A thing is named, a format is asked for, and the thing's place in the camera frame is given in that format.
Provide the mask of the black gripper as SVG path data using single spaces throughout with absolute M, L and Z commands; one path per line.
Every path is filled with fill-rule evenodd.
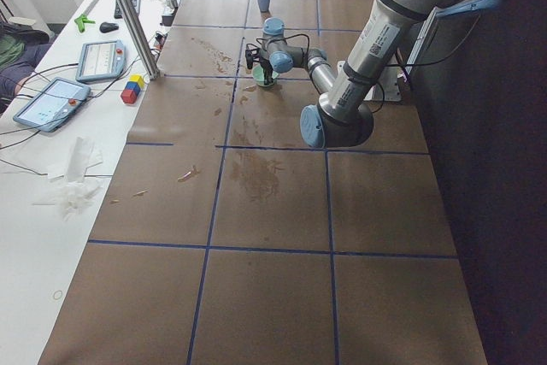
M 272 70 L 271 63 L 262 47 L 255 44 L 246 44 L 244 58 L 248 70 L 251 70 L 256 63 L 262 67 L 264 74 L 264 85 L 272 85 L 274 83 L 274 71 Z

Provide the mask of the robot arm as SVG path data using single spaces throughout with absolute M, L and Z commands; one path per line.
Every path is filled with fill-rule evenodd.
M 339 72 L 324 53 L 287 43 L 284 23 L 266 19 L 262 38 L 245 51 L 247 66 L 259 62 L 265 84 L 273 73 L 293 68 L 306 70 L 320 93 L 317 104 L 303 108 L 300 130 L 313 148 L 351 147 L 364 143 L 373 131 L 373 114 L 364 100 L 397 51 L 409 29 L 425 21 L 434 9 L 450 14 L 477 13 L 497 6 L 501 0 L 373 0 L 368 22 Z

